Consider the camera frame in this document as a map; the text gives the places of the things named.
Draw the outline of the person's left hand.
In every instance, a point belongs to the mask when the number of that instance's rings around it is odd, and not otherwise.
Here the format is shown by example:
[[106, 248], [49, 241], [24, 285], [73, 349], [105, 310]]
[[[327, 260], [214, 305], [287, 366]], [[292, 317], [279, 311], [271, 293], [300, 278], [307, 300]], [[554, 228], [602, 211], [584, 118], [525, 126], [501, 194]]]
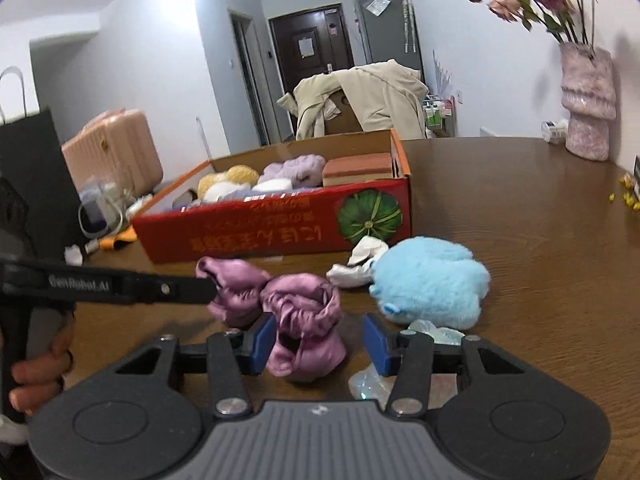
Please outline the person's left hand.
[[12, 366], [17, 387], [9, 393], [9, 400], [15, 411], [32, 416], [63, 390], [61, 380], [74, 366], [70, 353], [74, 336], [75, 315], [68, 312], [46, 352]]

